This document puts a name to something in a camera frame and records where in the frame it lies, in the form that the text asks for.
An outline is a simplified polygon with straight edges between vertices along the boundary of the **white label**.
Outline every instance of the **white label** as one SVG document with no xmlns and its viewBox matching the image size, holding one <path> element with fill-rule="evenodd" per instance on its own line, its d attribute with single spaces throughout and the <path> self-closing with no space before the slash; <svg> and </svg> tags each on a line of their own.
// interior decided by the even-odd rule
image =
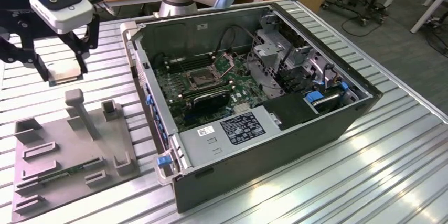
<svg viewBox="0 0 448 224">
<path fill-rule="evenodd" d="M 214 132 L 215 132 L 215 130 L 214 130 L 213 126 L 209 126 L 209 127 L 202 128 L 202 129 L 198 130 L 199 136 L 206 136 L 206 135 L 209 135 L 209 134 L 211 134 Z"/>
<path fill-rule="evenodd" d="M 198 31 L 209 29 L 209 23 L 198 25 Z"/>
</svg>

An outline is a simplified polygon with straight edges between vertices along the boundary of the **motherboard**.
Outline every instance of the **motherboard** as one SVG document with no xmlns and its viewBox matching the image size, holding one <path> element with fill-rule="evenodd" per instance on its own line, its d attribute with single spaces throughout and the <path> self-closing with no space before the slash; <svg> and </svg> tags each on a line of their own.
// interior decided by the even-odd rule
<svg viewBox="0 0 448 224">
<path fill-rule="evenodd" d="M 247 66 L 247 55 L 166 59 L 158 82 L 179 131 L 257 107 L 267 99 Z"/>
</svg>

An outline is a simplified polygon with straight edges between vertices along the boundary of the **barcode sticker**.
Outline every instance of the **barcode sticker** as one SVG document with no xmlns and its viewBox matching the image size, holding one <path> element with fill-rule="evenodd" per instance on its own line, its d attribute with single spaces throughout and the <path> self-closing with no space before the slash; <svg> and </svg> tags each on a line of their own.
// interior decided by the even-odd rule
<svg viewBox="0 0 448 224">
<path fill-rule="evenodd" d="M 209 134 L 211 134 L 214 132 L 215 132 L 215 130 L 214 130 L 213 126 L 209 126 L 209 127 L 202 128 L 202 129 L 198 130 L 199 136 L 206 136 L 206 135 L 209 135 Z"/>
</svg>

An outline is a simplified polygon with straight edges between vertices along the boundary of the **cable on floor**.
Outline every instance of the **cable on floor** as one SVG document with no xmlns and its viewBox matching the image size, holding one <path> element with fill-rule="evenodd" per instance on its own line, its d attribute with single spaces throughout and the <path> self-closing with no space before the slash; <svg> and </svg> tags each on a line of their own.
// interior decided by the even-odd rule
<svg viewBox="0 0 448 224">
<path fill-rule="evenodd" d="M 366 36 L 369 36 L 373 32 L 375 32 L 375 30 L 378 30 L 382 26 L 383 26 L 383 24 L 379 24 L 373 30 L 370 30 L 366 34 L 354 34 L 354 33 L 351 33 L 347 29 L 346 29 L 346 27 L 345 27 L 345 25 L 347 24 L 347 22 L 350 22 L 350 21 L 353 21 L 353 20 L 355 20 L 355 19 L 358 19 L 359 18 L 359 16 L 357 16 L 357 17 L 354 17 L 354 18 L 350 18 L 349 20 L 346 20 L 343 23 L 342 23 L 342 29 L 345 30 L 345 32 L 347 32 L 350 35 L 353 35 L 353 36 L 355 36 L 355 37 L 366 37 Z"/>
<path fill-rule="evenodd" d="M 429 33 L 427 33 L 427 35 L 426 35 L 426 39 L 427 39 L 427 44 L 429 44 L 429 46 L 442 55 L 442 56 L 445 56 L 445 57 L 447 57 L 448 58 L 448 55 L 447 55 L 447 53 L 448 52 L 443 52 L 434 44 L 433 44 L 433 42 L 431 42 L 431 39 L 430 39 L 430 35 L 433 34 L 437 38 L 438 38 L 438 40 L 443 43 L 443 45 L 445 45 L 445 47 L 446 47 L 446 50 L 448 49 L 448 45 L 447 45 L 447 43 L 445 42 L 445 40 L 441 38 L 441 36 L 435 33 L 435 31 L 434 31 L 434 29 L 431 29 L 430 27 L 429 27 Z"/>
</svg>

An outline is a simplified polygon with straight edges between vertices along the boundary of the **floor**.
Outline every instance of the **floor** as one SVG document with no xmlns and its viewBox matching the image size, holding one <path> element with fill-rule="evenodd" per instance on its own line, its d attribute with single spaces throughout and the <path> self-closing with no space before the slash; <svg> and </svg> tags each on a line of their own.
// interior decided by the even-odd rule
<svg viewBox="0 0 448 224">
<path fill-rule="evenodd" d="M 425 29 L 418 34 L 410 32 L 415 22 L 427 8 L 422 5 L 425 0 L 395 0 L 382 27 L 366 37 L 357 37 L 346 33 L 342 23 L 354 13 L 331 6 L 321 10 L 319 16 L 342 32 L 343 35 L 365 50 L 365 52 L 411 86 L 414 90 L 448 114 L 448 58 L 441 55 L 427 43 L 429 32 Z M 441 7 L 437 11 L 442 15 L 447 11 Z M 362 27 L 349 22 L 345 28 L 354 34 L 366 34 L 379 24 L 370 23 Z M 441 37 L 448 41 L 448 31 Z M 434 45 L 439 43 L 431 35 Z"/>
</svg>

